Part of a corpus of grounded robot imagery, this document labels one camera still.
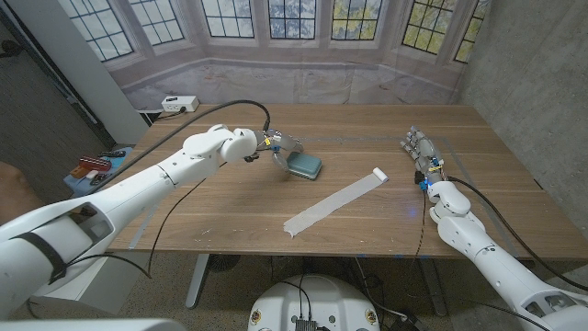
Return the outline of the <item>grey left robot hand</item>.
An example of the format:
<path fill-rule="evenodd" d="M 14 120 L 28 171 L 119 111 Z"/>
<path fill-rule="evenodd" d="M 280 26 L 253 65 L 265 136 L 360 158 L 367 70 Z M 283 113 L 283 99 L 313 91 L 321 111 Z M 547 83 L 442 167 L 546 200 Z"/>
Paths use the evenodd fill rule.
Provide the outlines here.
<path fill-rule="evenodd" d="M 288 162 L 282 150 L 302 153 L 304 151 L 302 143 L 292 137 L 291 135 L 269 129 L 268 131 L 255 131 L 255 138 L 257 140 L 257 151 L 270 150 L 272 154 L 272 161 L 276 166 L 279 166 L 285 172 L 288 172 Z"/>

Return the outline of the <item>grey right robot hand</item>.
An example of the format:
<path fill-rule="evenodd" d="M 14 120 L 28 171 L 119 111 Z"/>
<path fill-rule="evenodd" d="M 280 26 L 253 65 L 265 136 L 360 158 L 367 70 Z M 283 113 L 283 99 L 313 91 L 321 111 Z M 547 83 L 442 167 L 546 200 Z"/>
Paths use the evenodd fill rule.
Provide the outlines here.
<path fill-rule="evenodd" d="M 429 184 L 446 180 L 443 165 L 445 161 L 433 142 L 420 130 L 412 126 L 401 147 L 415 162 L 419 171 Z"/>

